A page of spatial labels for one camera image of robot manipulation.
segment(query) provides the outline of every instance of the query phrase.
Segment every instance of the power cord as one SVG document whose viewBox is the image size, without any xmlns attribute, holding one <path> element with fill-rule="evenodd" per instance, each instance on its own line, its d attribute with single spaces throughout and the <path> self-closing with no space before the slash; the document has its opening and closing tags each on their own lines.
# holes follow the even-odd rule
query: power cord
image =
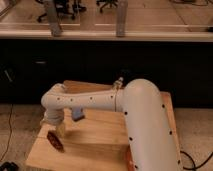
<svg viewBox="0 0 213 171">
<path fill-rule="evenodd" d="M 196 3 L 187 2 L 187 1 L 184 1 L 184 0 L 179 0 L 179 1 L 176 1 L 176 0 L 169 0 L 169 1 L 172 2 L 172 3 L 175 3 L 175 4 L 189 4 L 189 5 L 194 5 L 194 6 L 208 6 L 208 5 L 209 5 L 209 2 L 213 4 L 213 1 L 212 1 L 212 0 L 205 0 L 205 3 L 204 3 L 204 4 L 196 4 Z"/>
<path fill-rule="evenodd" d="M 7 141 L 7 147 L 6 147 L 5 152 L 3 153 L 3 155 L 2 155 L 1 158 L 0 158 L 0 162 L 2 162 L 2 160 L 3 160 L 4 157 L 5 157 L 5 155 L 7 154 L 8 149 L 9 149 L 9 145 L 10 145 L 10 140 L 11 140 L 11 136 L 12 136 L 12 132 L 13 132 L 13 130 L 12 130 L 12 125 L 11 125 L 12 113 L 13 113 L 13 104 L 11 105 L 10 115 L 9 115 L 9 120 L 8 120 L 10 133 L 9 133 L 9 138 L 8 138 L 8 141 Z"/>
<path fill-rule="evenodd" d="M 192 171 L 197 171 L 197 169 L 203 167 L 212 158 L 212 156 L 213 156 L 213 152 L 212 152 L 203 163 L 201 163 L 200 165 L 196 166 L 193 158 L 188 153 L 186 153 L 185 151 L 180 151 L 180 153 L 186 155 L 191 160 L 191 162 L 193 164 L 192 168 L 183 167 L 183 169 L 185 169 L 185 170 L 192 170 Z"/>
</svg>

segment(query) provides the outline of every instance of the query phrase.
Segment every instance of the glass partition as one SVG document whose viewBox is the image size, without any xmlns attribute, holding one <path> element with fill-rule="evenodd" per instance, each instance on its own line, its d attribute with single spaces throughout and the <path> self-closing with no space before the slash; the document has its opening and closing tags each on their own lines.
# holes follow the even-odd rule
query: glass partition
<svg viewBox="0 0 213 171">
<path fill-rule="evenodd" d="M 206 32 L 213 25 L 210 0 L 128 0 L 126 30 Z"/>
<path fill-rule="evenodd" d="M 54 29 L 47 16 L 38 21 L 38 17 L 47 11 L 42 1 L 0 0 L 0 31 L 25 34 L 27 31 Z M 57 9 L 64 0 L 56 1 Z M 127 9 L 120 2 L 128 2 Z M 124 35 L 130 37 L 131 33 L 140 36 L 141 33 L 200 34 L 213 31 L 213 0 L 69 0 L 67 5 L 67 12 L 74 13 L 74 17 L 57 11 L 57 22 L 63 33 L 72 36 L 95 37 L 104 33 L 116 38 L 116 33 L 122 29 Z"/>
</svg>

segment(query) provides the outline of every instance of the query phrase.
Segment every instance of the wooden board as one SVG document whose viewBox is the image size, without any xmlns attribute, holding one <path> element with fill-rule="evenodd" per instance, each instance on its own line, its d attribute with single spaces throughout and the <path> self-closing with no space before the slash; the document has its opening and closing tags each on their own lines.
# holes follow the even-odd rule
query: wooden board
<svg viewBox="0 0 213 171">
<path fill-rule="evenodd" d="M 65 81 L 68 92 L 108 90 L 112 86 Z M 162 92 L 171 129 L 179 150 L 171 96 Z M 60 138 L 65 153 L 56 151 L 46 139 L 54 126 L 44 124 L 27 158 L 26 164 L 53 171 L 127 171 L 125 153 L 129 145 L 123 113 L 84 109 L 85 119 L 74 122 L 65 109 L 66 135 Z"/>
</svg>

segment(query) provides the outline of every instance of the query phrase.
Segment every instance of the cabinet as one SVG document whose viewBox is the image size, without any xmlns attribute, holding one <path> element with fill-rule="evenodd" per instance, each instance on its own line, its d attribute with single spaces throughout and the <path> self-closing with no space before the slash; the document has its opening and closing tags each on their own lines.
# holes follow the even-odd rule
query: cabinet
<svg viewBox="0 0 213 171">
<path fill-rule="evenodd" d="M 213 106 L 212 43 L 89 40 L 0 40 L 0 102 L 40 103 L 53 84 L 112 84 L 135 78 L 169 91 L 175 106 Z M 9 82 L 4 69 L 10 69 Z"/>
</svg>

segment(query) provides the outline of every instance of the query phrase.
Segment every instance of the robotic arm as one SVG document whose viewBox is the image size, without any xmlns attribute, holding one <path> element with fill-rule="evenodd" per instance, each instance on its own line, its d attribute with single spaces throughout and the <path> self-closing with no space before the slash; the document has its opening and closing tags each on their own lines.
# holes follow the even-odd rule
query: robotic arm
<svg viewBox="0 0 213 171">
<path fill-rule="evenodd" d="M 63 108 L 96 108 L 124 112 L 137 171 L 182 171 L 160 91 L 148 80 L 136 79 L 124 89 L 68 94 L 54 85 L 42 97 L 44 121 L 59 125 Z"/>
</svg>

